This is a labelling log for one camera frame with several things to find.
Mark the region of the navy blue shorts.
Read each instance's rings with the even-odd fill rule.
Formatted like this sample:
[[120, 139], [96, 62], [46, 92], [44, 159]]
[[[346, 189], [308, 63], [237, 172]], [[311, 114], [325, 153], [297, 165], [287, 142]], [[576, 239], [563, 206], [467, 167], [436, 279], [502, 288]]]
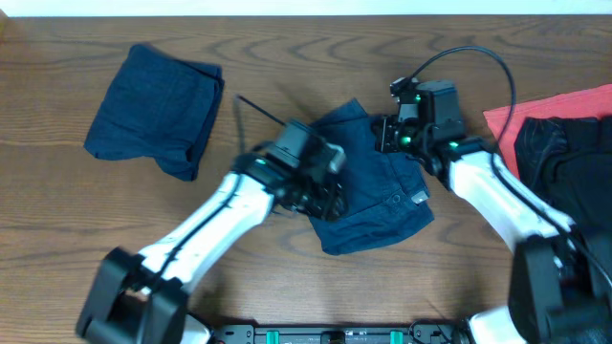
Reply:
[[327, 254], [394, 245], [434, 220], [419, 163], [402, 153], [377, 152], [371, 131], [374, 120], [352, 99], [312, 123], [346, 155], [339, 184], [348, 212], [335, 222], [310, 219], [322, 251]]
[[152, 158], [194, 181], [217, 118], [225, 80], [217, 64], [176, 58], [150, 44], [129, 50], [84, 142], [107, 161]]

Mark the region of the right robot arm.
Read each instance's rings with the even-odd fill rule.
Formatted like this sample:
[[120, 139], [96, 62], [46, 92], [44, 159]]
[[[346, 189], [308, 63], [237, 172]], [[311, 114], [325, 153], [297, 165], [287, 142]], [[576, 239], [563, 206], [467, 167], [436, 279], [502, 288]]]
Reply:
[[456, 343], [562, 343], [611, 330], [609, 233], [580, 230], [538, 198], [487, 143], [466, 133], [449, 80], [402, 77], [398, 112], [375, 121], [376, 150], [405, 153], [471, 204], [513, 254], [507, 305], [471, 316]]

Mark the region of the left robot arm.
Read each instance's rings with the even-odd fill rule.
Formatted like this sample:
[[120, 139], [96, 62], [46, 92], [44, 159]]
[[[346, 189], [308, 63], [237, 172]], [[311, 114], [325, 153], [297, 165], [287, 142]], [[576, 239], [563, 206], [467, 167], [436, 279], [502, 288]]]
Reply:
[[335, 221], [347, 210], [338, 175], [344, 149], [297, 120], [274, 141], [236, 157], [215, 193], [173, 231], [101, 261], [76, 323], [89, 343], [207, 343], [190, 295], [214, 264], [276, 206]]

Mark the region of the folded navy blue shorts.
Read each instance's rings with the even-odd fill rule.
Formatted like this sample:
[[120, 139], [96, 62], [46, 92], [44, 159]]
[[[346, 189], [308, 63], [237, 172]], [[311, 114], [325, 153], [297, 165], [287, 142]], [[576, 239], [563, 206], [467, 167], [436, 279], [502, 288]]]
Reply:
[[129, 50], [84, 142], [107, 161], [152, 158], [194, 181], [217, 118], [225, 80], [217, 64], [176, 58], [150, 44]]

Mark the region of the black patterned garment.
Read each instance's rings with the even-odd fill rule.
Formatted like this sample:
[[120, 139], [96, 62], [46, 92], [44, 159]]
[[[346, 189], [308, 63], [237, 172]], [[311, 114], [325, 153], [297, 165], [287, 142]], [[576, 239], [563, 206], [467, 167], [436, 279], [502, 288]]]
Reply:
[[540, 199], [579, 226], [611, 228], [611, 117], [527, 118], [514, 151]]

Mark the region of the red cloth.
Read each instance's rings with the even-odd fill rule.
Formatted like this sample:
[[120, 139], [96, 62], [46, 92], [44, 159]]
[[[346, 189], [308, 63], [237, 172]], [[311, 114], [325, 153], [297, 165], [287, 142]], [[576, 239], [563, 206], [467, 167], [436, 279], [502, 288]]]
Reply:
[[511, 117], [507, 111], [506, 107], [487, 110], [484, 112], [484, 117], [493, 134], [502, 139], [503, 158], [513, 174], [519, 178], [514, 142], [525, 119], [611, 117], [611, 86], [605, 84], [592, 89], [521, 103], [516, 106]]

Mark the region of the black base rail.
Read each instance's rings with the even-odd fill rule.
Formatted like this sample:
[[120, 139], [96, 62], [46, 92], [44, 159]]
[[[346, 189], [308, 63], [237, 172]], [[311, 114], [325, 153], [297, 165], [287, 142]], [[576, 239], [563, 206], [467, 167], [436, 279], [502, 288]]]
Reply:
[[209, 344], [471, 344], [466, 326], [417, 320], [405, 326], [316, 327], [234, 324], [211, 331]]

